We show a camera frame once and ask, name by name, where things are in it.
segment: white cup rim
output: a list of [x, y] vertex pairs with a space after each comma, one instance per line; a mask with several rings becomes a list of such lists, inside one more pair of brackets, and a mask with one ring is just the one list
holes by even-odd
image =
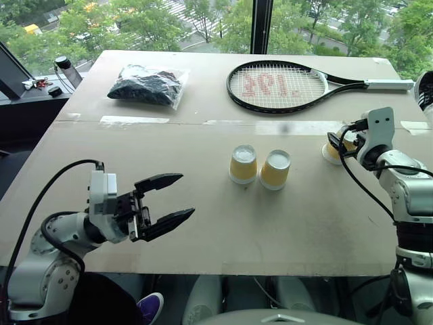
[[[251, 151], [252, 153], [252, 158], [250, 160], [239, 160], [237, 157], [235, 157], [235, 153], [238, 149], [240, 148], [246, 148], [249, 151]], [[232, 159], [236, 160], [238, 163], [240, 164], [251, 164], [256, 160], [256, 150], [254, 150], [254, 148], [249, 145], [249, 144], [241, 144], [240, 146], [237, 146], [234, 150], [233, 153], [231, 154]]]
[[[282, 165], [282, 166], [275, 166], [275, 165], [271, 164], [271, 163], [269, 162], [269, 159], [270, 159], [273, 155], [275, 155], [275, 154], [278, 154], [278, 155], [284, 156], [284, 157], [287, 159], [287, 163], [284, 164], [284, 165]], [[292, 164], [292, 161], [291, 161], [291, 159], [290, 159], [290, 155], [289, 155], [287, 152], [285, 152], [284, 150], [281, 150], [281, 149], [272, 150], [272, 151], [269, 153], [268, 157], [266, 158], [266, 162], [267, 162], [267, 163], [269, 164], [269, 166], [271, 166], [272, 168], [274, 168], [274, 169], [279, 169], [279, 170], [287, 169], [287, 168], [289, 168], [290, 165]]]

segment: plastic bag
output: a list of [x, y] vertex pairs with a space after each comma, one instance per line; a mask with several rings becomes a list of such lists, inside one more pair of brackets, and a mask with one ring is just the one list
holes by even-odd
[[120, 71], [108, 97], [177, 109], [188, 79], [186, 70], [129, 64]]

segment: crosswalk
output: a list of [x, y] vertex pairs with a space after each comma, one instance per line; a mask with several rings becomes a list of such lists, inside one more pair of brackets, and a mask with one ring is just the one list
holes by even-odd
[[[202, 31], [202, 32], [204, 31], [204, 26], [199, 20], [187, 17], [185, 15], [186, 7], [182, 2], [180, 2], [180, 0], [162, 0], [162, 2], [163, 2], [162, 7], [164, 9], [167, 9], [170, 14], [175, 15], [176, 17], [178, 17], [178, 19], [180, 19], [180, 20], [182, 20], [188, 24], [191, 24], [193, 26], [197, 26], [197, 28], [200, 31]], [[210, 26], [210, 28], [209, 28], [209, 26], [207, 26], [208, 31], [215, 31], [216, 32], [218, 30], [218, 25], [219, 25], [219, 23], [215, 22], [214, 24], [212, 24]]]

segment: black racket frame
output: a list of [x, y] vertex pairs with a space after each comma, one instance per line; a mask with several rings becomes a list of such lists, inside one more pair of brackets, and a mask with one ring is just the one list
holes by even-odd
[[306, 103], [303, 105], [294, 106], [294, 107], [287, 107], [287, 108], [264, 108], [261, 106], [249, 104], [249, 103], [239, 99], [230, 89], [230, 80], [235, 73], [241, 71], [243, 68], [247, 68], [247, 67], [251, 68], [254, 66], [260, 66], [262, 64], [279, 64], [283, 67], [287, 66], [287, 67], [292, 67], [292, 68], [299, 68], [299, 69], [305, 70], [307, 72], [310, 72], [311, 70], [321, 72], [320, 70], [312, 69], [308, 66], [303, 66], [302, 64], [298, 64], [298, 63], [294, 63], [294, 62], [288, 62], [288, 61], [279, 61], [279, 60], [251, 61], [251, 62], [246, 62], [246, 63], [241, 64], [240, 66], [236, 67], [235, 69], [233, 69], [230, 72], [229, 76], [227, 77], [227, 82], [226, 82], [227, 92], [229, 93], [230, 98], [236, 104], [238, 104], [244, 108], [247, 108], [249, 110], [253, 110], [255, 112], [261, 112], [261, 113], [267, 113], [267, 114], [287, 114], [287, 113], [299, 112], [300, 110], [304, 110], [305, 108], [313, 106], [313, 105], [321, 102], [322, 100], [325, 100], [326, 98], [329, 98], [329, 97], [335, 95], [336, 93], [340, 93], [342, 91], [354, 90], [354, 89], [366, 89], [368, 87], [368, 85], [366, 83], [364, 83], [364, 81], [362, 81], [362, 80], [345, 79], [345, 78], [332, 76], [332, 75], [325, 73], [325, 72], [321, 72], [325, 75], [325, 78], [327, 81], [329, 81], [331, 83], [336, 83], [336, 84], [339, 84], [342, 86], [340, 86], [339, 88], [335, 88], [335, 89], [327, 92], [326, 94], [322, 95], [321, 97], [317, 98], [316, 100], [313, 100], [312, 102], [309, 102], [309, 103]]

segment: person's leg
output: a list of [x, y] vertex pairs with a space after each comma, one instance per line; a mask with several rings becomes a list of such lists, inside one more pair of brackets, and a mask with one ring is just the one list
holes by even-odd
[[193, 325], [200, 320], [221, 313], [223, 302], [220, 276], [199, 276], [183, 313], [182, 325]]
[[277, 300], [285, 308], [315, 311], [315, 306], [305, 285], [296, 276], [276, 277]]
[[101, 274], [85, 273], [75, 288], [68, 325], [142, 325], [134, 298]]

